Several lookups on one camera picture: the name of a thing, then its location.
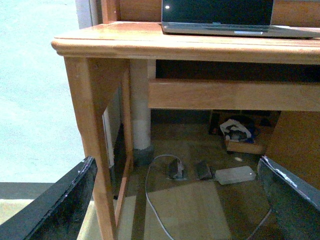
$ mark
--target laptop screen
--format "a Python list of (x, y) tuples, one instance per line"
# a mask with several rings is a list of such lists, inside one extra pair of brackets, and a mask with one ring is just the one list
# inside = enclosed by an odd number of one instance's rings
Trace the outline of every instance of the laptop screen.
[(162, 22), (270, 25), (273, 0), (162, 0)]

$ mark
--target wall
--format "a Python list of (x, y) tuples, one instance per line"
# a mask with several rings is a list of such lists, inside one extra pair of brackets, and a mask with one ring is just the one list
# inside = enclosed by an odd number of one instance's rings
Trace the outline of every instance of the wall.
[(0, 182), (54, 183), (84, 158), (53, 37), (77, 30), (75, 0), (0, 0)]

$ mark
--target black device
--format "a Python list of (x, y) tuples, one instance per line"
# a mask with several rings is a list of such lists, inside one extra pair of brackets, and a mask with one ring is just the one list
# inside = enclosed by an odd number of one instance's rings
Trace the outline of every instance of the black device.
[(319, 32), (273, 26), (274, 0), (162, 0), (165, 34), (320, 38)]
[(266, 156), (258, 175), (284, 238), (319, 240), (320, 190)]
[(0, 225), (1, 240), (77, 240), (97, 174), (87, 157), (24, 209)]

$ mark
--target desk drawer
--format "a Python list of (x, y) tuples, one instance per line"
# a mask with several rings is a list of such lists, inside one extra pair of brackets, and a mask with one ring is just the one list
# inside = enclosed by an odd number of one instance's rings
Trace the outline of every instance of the desk drawer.
[(153, 109), (320, 111), (320, 83), (156, 78)]

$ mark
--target wooden floor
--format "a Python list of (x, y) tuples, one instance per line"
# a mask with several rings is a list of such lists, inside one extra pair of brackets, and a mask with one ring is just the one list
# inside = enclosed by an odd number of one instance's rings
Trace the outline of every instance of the wooden floor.
[[(257, 172), (259, 156), (227, 154), (222, 139), (208, 135), (205, 124), (153, 124), (151, 140), (155, 156), (177, 155), (187, 169), (186, 181), (166, 179), (167, 165), (172, 158), (164, 157), (152, 163), (148, 178), (150, 200), (173, 238), (246, 239), (269, 209), (258, 178), (231, 185), (197, 181), (194, 165), (206, 160), (215, 170), (248, 165)], [(236, 161), (235, 156), (243, 161)], [(146, 201), (146, 172), (146, 166), (137, 167), (130, 177), (119, 225), (119, 240), (169, 239)], [(282, 239), (273, 215), (253, 239)]]

